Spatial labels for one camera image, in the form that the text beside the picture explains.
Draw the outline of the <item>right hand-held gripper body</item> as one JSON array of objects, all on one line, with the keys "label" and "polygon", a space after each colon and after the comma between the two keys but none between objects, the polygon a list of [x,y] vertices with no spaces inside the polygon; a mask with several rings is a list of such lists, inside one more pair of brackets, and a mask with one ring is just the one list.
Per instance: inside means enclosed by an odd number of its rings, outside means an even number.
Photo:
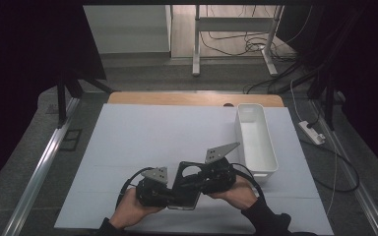
[{"label": "right hand-held gripper body", "polygon": [[207,150],[205,163],[198,173],[199,182],[196,187],[204,195],[221,193],[229,190],[235,183],[235,171],[225,157],[239,146],[239,142]]}]

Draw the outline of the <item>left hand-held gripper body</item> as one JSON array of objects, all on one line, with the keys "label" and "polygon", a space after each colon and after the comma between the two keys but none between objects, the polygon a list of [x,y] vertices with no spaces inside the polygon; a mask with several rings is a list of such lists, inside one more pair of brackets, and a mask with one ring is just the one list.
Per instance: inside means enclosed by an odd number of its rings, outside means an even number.
[{"label": "left hand-held gripper body", "polygon": [[144,207],[167,207],[165,194],[173,193],[167,187],[167,168],[149,168],[142,172],[136,191],[137,199]]}]

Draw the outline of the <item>person's right hand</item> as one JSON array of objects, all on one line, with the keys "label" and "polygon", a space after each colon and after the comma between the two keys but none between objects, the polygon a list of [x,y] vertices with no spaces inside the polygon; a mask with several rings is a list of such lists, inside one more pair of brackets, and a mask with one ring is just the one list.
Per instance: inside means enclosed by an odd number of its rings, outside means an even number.
[{"label": "person's right hand", "polygon": [[254,194],[249,182],[241,177],[237,176],[235,183],[232,187],[221,193],[210,194],[212,199],[220,199],[229,203],[231,206],[246,210],[253,206],[257,201],[257,197]]}]

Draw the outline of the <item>person's left hand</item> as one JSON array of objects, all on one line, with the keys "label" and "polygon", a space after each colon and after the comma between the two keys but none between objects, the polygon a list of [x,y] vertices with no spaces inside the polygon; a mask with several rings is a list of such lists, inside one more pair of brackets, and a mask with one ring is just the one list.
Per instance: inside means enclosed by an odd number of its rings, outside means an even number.
[{"label": "person's left hand", "polygon": [[162,207],[142,206],[136,197],[136,189],[130,188],[123,195],[108,222],[116,229],[124,229],[136,225],[146,216],[161,210]]}]

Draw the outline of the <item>white plastic storage box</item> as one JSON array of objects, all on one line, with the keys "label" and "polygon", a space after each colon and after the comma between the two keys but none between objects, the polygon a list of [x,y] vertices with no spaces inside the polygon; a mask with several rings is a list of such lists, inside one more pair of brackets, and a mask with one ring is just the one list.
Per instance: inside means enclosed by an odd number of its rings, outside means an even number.
[{"label": "white plastic storage box", "polygon": [[235,117],[236,138],[240,142],[240,162],[259,183],[265,183],[279,169],[271,140],[264,107],[261,104],[237,105]]}]

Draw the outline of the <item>pale blue table mat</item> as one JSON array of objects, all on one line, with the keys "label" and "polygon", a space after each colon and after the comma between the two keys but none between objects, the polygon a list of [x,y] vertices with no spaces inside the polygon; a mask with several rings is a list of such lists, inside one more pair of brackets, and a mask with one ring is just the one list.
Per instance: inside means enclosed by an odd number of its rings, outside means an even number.
[{"label": "pale blue table mat", "polygon": [[[166,167],[173,178],[180,162],[202,162],[209,148],[235,142],[236,113],[223,106],[104,105],[56,227],[97,229],[138,170]],[[288,110],[264,114],[279,163],[262,185],[268,206],[290,215],[293,232],[332,234]]]}]

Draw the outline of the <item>white power strip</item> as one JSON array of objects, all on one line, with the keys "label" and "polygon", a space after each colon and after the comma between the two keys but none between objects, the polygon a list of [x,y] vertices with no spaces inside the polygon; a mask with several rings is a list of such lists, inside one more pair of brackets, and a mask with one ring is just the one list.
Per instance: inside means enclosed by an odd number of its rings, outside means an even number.
[{"label": "white power strip", "polygon": [[301,121],[298,125],[314,145],[321,145],[326,141],[325,136],[322,133],[317,133],[313,126],[307,121]]}]

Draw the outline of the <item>black metal stand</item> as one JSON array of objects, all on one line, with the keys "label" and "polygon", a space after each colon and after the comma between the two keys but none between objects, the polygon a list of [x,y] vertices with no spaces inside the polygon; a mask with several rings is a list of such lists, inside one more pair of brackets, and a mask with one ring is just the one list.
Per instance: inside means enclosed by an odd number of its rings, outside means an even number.
[{"label": "black metal stand", "polygon": [[317,78],[312,82],[307,92],[310,99],[317,99],[322,93],[325,94],[325,100],[323,101],[324,119],[331,131],[335,130],[333,124],[334,92],[334,79],[327,71],[322,71],[317,74]]},{"label": "black metal stand", "polygon": [[84,90],[79,83],[79,80],[91,84],[108,94],[114,92],[113,88],[99,82],[76,69],[62,72],[57,79],[57,100],[58,100],[58,129],[62,128],[67,123],[67,106],[65,90],[67,90],[73,98],[81,98]]}]

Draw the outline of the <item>white cabinet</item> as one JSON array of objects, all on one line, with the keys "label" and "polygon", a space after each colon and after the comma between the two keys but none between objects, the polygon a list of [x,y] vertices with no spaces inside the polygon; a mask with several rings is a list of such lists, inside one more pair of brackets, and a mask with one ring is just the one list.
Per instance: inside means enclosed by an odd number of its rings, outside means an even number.
[{"label": "white cabinet", "polygon": [[100,54],[170,51],[171,6],[85,6]]}]

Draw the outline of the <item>aluminium floor rail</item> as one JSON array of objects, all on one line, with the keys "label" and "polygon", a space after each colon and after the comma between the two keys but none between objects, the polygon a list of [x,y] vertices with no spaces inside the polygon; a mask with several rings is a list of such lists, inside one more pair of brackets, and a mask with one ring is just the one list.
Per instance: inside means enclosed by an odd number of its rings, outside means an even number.
[{"label": "aluminium floor rail", "polygon": [[317,130],[326,137],[321,146],[300,140],[335,236],[378,236],[377,156],[338,105],[334,131],[326,124],[318,101],[299,100],[292,113],[303,120],[316,119]]},{"label": "aluminium floor rail", "polygon": [[1,236],[20,235],[80,101],[79,98],[69,100],[66,121],[60,128],[54,130]]}]

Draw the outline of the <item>white metal desk frame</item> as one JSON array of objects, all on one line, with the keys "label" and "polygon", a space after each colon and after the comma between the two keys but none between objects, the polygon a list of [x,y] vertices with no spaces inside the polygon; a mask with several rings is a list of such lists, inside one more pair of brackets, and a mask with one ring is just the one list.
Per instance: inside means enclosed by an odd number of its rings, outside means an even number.
[{"label": "white metal desk frame", "polygon": [[202,31],[224,32],[262,32],[268,35],[267,42],[261,46],[261,53],[268,68],[269,74],[274,77],[278,74],[271,56],[271,46],[277,32],[280,17],[283,11],[282,5],[276,6],[272,18],[229,18],[229,17],[201,17],[200,6],[195,10],[195,42],[192,58],[192,75],[200,75],[200,34]]}]

